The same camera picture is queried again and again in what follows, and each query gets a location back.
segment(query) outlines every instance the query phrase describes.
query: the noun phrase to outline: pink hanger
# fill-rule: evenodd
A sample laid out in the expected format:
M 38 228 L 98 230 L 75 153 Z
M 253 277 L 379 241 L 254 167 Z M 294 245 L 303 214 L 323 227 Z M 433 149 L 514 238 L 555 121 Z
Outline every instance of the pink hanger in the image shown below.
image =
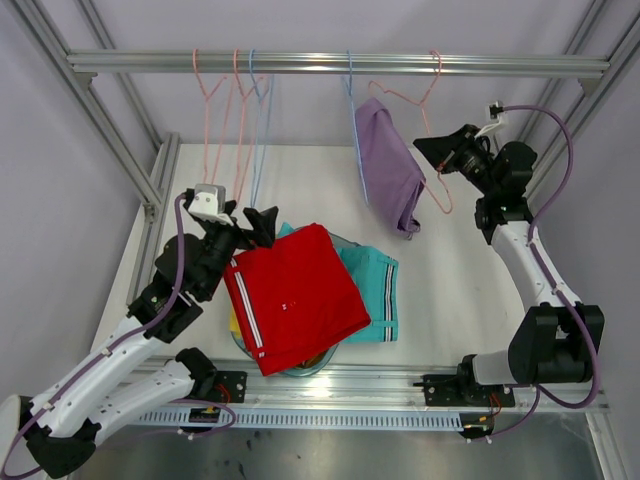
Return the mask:
M 213 90 L 211 90 L 211 92 L 207 93 L 207 89 L 205 88 L 204 82 L 202 81 L 202 78 L 200 77 L 200 73 L 198 72 L 197 55 L 198 55 L 198 49 L 194 48 L 193 49 L 193 55 L 192 55 L 193 72 L 196 74 L 196 78 L 198 79 L 198 84 L 200 85 L 200 90 L 202 91 L 202 95 L 204 96 L 204 159 L 203 159 L 204 175 L 203 175 L 203 178 L 202 178 L 202 183 L 207 183 L 207 177 L 209 176 L 209 117 L 210 117 L 210 114 L 211 114 L 209 100 L 211 100 L 211 98 L 216 93 L 218 88 L 220 88 L 220 85 L 222 85 L 222 82 L 224 82 L 227 79 L 227 76 L 224 75 L 218 81 L 218 83 L 216 83 L 215 87 L 213 87 Z M 225 124 L 224 124 L 225 125 L 224 126 L 225 130 L 226 130 L 226 126 L 227 126 L 228 115 L 229 115 L 229 107 L 227 106 L 227 116 L 225 116 Z M 220 146 L 218 146 L 218 154 L 216 156 L 216 164 L 215 164 L 215 168 L 214 168 L 214 171 L 213 171 L 213 177 L 215 177 L 215 174 L 216 174 L 215 172 L 218 169 L 218 160 L 219 159 L 220 159 Z
M 227 97 L 227 108 L 224 112 L 224 124 L 222 125 L 222 132 L 220 133 L 220 141 L 218 142 L 218 150 L 216 152 L 216 165 L 213 167 L 213 175 L 211 176 L 211 184 L 214 183 L 216 179 L 216 173 L 218 172 L 218 164 L 220 163 L 220 154 L 222 153 L 222 146 L 224 142 L 224 138 L 227 134 L 227 125 L 229 124 L 229 112 L 231 111 L 231 102 L 233 101 L 233 93 L 235 91 L 236 84 L 231 82 L 231 86 L 229 87 L 229 95 Z
M 236 156 L 236 179 L 233 184 L 233 192 L 234 199 L 236 202 L 240 203 L 240 199 L 242 198 L 242 190 L 244 189 L 244 182 L 247 177 L 247 170 L 249 169 L 249 163 L 251 162 L 251 153 L 253 152 L 253 148 L 256 142 L 257 135 L 257 124 L 256 128 L 253 130 L 253 136 L 251 142 L 249 144 L 249 152 L 247 154 L 247 159 L 244 162 L 244 169 L 242 169 L 242 176 L 240 176 L 241 170 L 241 160 L 240 157 L 242 155 L 242 136 L 244 134 L 244 124 L 246 119 L 246 111 L 247 111 L 247 100 L 251 97 L 251 95 L 255 92 L 257 85 L 265 80 L 265 77 L 258 77 L 255 85 L 249 89 L 249 91 L 245 94 L 244 85 L 242 84 L 242 80 L 240 80 L 240 75 L 238 75 L 238 49 L 236 48 L 233 51 L 233 74 L 236 78 L 236 83 L 238 85 L 238 90 L 240 91 L 240 98 L 242 99 L 242 114 L 240 116 L 240 134 L 238 138 L 238 154 Z
M 391 93 L 392 95 L 395 95 L 396 97 L 399 97 L 402 100 L 409 102 L 412 105 L 415 105 L 416 107 L 420 107 L 420 111 L 422 112 L 422 120 L 424 121 L 424 126 L 427 130 L 427 135 L 430 136 L 431 128 L 429 127 L 429 120 L 427 119 L 426 104 L 427 104 L 427 100 L 429 99 L 429 95 L 433 90 L 433 87 L 438 82 L 438 80 L 440 79 L 440 75 L 442 74 L 442 57 L 440 56 L 440 53 L 437 50 L 431 50 L 429 53 L 431 53 L 431 55 L 433 56 L 438 57 L 438 71 L 436 72 L 436 77 L 433 79 L 433 82 L 431 82 L 431 85 L 429 86 L 429 88 L 427 89 L 427 91 L 425 92 L 425 94 L 420 100 L 417 100 L 417 101 L 413 100 L 396 90 L 386 88 L 384 85 L 374 80 L 369 82 L 369 95 L 373 96 L 373 91 L 371 87 L 375 85 L 384 94 Z M 436 202 L 440 210 L 442 210 L 442 213 L 444 213 L 445 215 L 449 215 L 453 211 L 453 198 L 451 197 L 451 192 L 449 192 L 449 187 L 447 186 L 445 181 L 442 179 L 441 168 L 438 168 L 437 171 L 438 171 L 438 182 L 440 182 L 440 184 L 444 187 L 445 192 L 447 192 L 447 198 L 449 199 L 448 209 L 442 205 L 440 200 L 438 200 L 436 195 L 429 188 L 429 185 L 427 185 L 427 182 L 423 181 L 422 184 L 424 185 L 424 188 L 427 190 L 427 192 L 429 192 L 429 195 L 431 195 L 431 198 L 433 198 L 433 200 Z

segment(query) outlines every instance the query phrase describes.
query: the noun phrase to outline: horizontal metal bar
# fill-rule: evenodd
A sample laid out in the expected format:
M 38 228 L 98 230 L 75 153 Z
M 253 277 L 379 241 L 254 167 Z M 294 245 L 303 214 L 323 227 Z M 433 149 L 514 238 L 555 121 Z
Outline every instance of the horizontal metal bar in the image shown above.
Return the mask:
M 609 67 L 603 57 L 577 55 L 442 55 L 443 75 L 600 78 Z M 192 52 L 145 50 L 75 50 L 67 57 L 76 72 L 192 73 Z M 433 55 L 351 55 L 357 75 L 432 75 L 438 71 Z M 238 52 L 238 71 L 249 72 L 249 53 Z M 232 73 L 233 52 L 198 52 L 198 70 Z M 255 73 L 348 74 L 347 53 L 256 52 Z
M 127 378 L 126 384 L 146 377 L 161 369 L 168 357 L 152 357 L 138 366 Z M 322 409 L 335 411 L 416 411 L 475 413 L 486 412 L 481 407 L 429 407 L 425 406 L 422 389 L 414 387 L 426 373 L 453 374 L 454 367 L 416 366 L 362 366 L 327 365 L 310 377 L 271 375 L 263 377 L 257 365 L 250 360 L 230 361 L 212 359 L 219 370 L 247 372 L 244 405 L 252 408 Z M 569 402 L 577 402 L 587 395 L 589 386 L 554 385 L 550 389 Z M 516 389 L 516 407 L 513 412 L 526 412 L 534 401 L 531 389 Z M 569 412 L 546 397 L 539 405 L 541 412 Z M 604 394 L 588 407 L 588 411 L 607 411 Z

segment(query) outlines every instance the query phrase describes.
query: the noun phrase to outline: black bracket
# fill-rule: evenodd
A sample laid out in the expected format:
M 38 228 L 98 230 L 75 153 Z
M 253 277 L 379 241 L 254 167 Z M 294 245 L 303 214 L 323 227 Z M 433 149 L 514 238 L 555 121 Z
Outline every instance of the black bracket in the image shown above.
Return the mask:
M 206 399 L 217 403 L 244 403 L 246 393 L 247 372 L 223 370 L 216 375 L 214 389 Z
M 513 393 L 505 393 L 501 385 L 466 384 L 458 374 L 423 375 L 422 382 L 414 383 L 413 386 L 423 388 L 425 404 L 428 407 L 491 408 L 491 394 L 497 396 L 502 407 L 516 405 Z

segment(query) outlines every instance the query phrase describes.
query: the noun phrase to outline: white table surface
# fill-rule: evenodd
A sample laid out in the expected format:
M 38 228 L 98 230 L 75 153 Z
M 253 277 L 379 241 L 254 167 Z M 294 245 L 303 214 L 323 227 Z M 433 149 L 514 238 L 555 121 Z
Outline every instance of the white table surface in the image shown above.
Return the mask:
M 217 146 L 210 147 L 210 172 Z M 234 146 L 224 146 L 216 182 L 233 194 L 236 169 Z M 246 158 L 247 149 L 243 152 Z M 412 150 L 429 185 L 444 192 L 431 167 Z M 248 205 L 251 168 L 240 207 Z M 182 145 L 171 192 L 171 206 L 160 247 L 176 234 L 173 199 L 202 182 L 203 145 Z M 354 151 L 349 147 L 271 146 L 265 163 L 256 207 L 280 208 L 283 221 L 294 227 L 320 223 L 328 230 L 363 245 L 372 245 L 399 261 L 397 342 L 343 344 L 332 359 L 337 364 L 456 365 L 469 353 L 488 353 L 507 347 L 524 311 L 518 291 L 498 255 L 489 247 L 474 221 L 480 194 L 461 175 L 445 177 L 455 201 L 444 215 L 427 192 L 415 217 L 422 230 L 411 241 L 390 233 L 365 205 Z M 242 217 L 241 208 L 236 211 Z M 185 232 L 202 235 L 200 227 L 183 214 Z M 241 224 L 248 223 L 242 218 Z M 143 216 L 138 213 L 118 269 L 102 321 L 95 336 L 99 344 L 125 315 L 126 296 L 133 272 Z M 228 332 L 230 301 L 221 282 L 204 313 L 162 355 L 198 347 L 208 356 L 245 359 Z

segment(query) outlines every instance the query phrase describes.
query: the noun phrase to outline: blue hanger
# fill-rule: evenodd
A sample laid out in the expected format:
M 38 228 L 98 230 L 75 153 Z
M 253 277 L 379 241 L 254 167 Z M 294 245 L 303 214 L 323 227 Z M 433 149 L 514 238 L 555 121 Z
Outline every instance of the blue hanger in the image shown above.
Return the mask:
M 265 125 L 264 131 L 262 132 L 262 141 L 260 141 L 260 119 L 262 118 L 262 106 L 264 95 L 258 89 L 258 83 L 256 82 L 255 76 L 253 74 L 253 53 L 255 49 L 251 49 L 249 52 L 249 75 L 251 77 L 251 81 L 253 82 L 253 86 L 256 90 L 256 96 L 258 97 L 259 109 L 258 109 L 258 117 L 256 118 L 257 122 L 257 135 L 256 135 L 256 148 L 253 151 L 253 178 L 251 179 L 251 199 L 249 204 L 251 208 L 255 208 L 256 200 L 258 199 L 258 191 L 260 189 L 260 181 L 262 179 L 262 167 L 264 166 L 264 158 L 267 153 L 267 145 L 266 141 L 269 138 L 269 126 L 271 124 L 271 106 L 273 105 L 273 90 L 275 87 L 275 77 L 271 75 L 269 81 L 269 108 L 267 109 L 267 123 Z M 260 157 L 260 167 L 258 168 L 258 147 L 262 144 L 262 155 Z
M 362 172 L 362 154 L 360 153 L 360 142 L 358 141 L 358 128 L 356 126 L 356 107 L 353 103 L 353 60 L 351 59 L 351 50 L 347 50 L 349 57 L 349 79 L 342 77 L 347 97 L 349 97 L 349 108 L 351 110 L 351 129 L 353 133 L 353 144 L 356 149 L 356 159 L 358 160 L 358 169 L 360 170 L 360 181 L 362 182 L 362 191 L 364 192 L 364 201 L 369 205 L 369 196 L 367 195 L 367 185 L 364 181 L 364 173 Z

